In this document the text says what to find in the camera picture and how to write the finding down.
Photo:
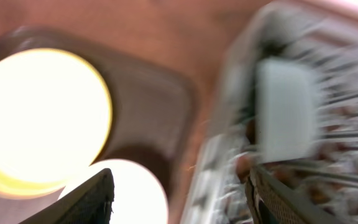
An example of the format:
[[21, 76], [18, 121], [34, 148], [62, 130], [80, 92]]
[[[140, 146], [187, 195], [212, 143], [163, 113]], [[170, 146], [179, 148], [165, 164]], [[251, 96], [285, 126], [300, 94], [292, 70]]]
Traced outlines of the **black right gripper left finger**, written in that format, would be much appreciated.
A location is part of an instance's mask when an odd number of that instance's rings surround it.
[[20, 224], [109, 224], [114, 179], [105, 168]]

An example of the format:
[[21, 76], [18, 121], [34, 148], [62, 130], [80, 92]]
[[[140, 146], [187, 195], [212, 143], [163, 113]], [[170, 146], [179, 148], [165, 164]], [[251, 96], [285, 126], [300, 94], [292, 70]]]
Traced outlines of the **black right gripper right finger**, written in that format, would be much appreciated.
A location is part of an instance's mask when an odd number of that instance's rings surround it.
[[266, 213], [271, 213], [277, 223], [341, 224], [340, 220], [272, 177], [262, 166], [251, 168], [245, 185], [247, 205], [254, 223], [263, 222], [263, 211], [259, 209], [259, 203], [263, 203], [267, 207]]

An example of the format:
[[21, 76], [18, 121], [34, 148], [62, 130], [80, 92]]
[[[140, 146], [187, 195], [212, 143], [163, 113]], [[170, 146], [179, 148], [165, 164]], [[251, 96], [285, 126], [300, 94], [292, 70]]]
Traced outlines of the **white green cup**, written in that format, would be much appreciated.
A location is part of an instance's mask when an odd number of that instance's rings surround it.
[[316, 71], [271, 58], [257, 67], [256, 130], [262, 163], [307, 157], [320, 130]]

